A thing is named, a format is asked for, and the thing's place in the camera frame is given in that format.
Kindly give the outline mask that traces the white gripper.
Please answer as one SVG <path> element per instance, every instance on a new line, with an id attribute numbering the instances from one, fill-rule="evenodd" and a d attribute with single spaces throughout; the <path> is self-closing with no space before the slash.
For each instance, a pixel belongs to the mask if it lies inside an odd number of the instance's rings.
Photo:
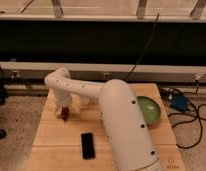
<path id="1" fill-rule="evenodd" d="M 72 104 L 72 98 L 70 95 L 57 96 L 56 97 L 56 104 L 60 105 L 62 107 L 67 107 L 68 116 L 70 116 L 72 114 L 73 108 L 69 107 Z M 62 107 L 56 107 L 56 109 L 55 109 L 55 116 L 56 117 L 61 116 Z"/>

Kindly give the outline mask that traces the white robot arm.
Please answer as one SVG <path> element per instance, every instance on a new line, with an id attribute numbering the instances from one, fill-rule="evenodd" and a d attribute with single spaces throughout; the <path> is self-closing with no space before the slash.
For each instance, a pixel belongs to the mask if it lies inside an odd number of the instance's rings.
<path id="1" fill-rule="evenodd" d="M 75 80 L 66 68 L 48 74 L 44 82 L 62 106 L 71 104 L 71 93 L 98 100 L 118 171 L 163 171 L 137 95 L 128 83 Z"/>

